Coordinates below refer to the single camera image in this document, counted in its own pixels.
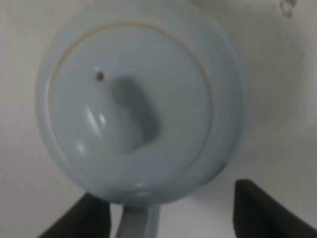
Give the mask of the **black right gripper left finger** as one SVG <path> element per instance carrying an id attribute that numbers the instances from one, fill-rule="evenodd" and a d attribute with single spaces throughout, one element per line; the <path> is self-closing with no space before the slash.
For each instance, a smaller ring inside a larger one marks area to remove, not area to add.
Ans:
<path id="1" fill-rule="evenodd" d="M 86 193 L 39 238 L 108 238 L 110 233 L 110 203 Z"/>

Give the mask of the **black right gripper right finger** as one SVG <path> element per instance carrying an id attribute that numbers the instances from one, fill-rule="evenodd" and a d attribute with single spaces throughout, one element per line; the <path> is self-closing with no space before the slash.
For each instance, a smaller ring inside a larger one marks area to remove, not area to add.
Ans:
<path id="1" fill-rule="evenodd" d="M 235 183 L 233 228 L 237 238 L 315 238 L 317 230 L 249 179 Z"/>

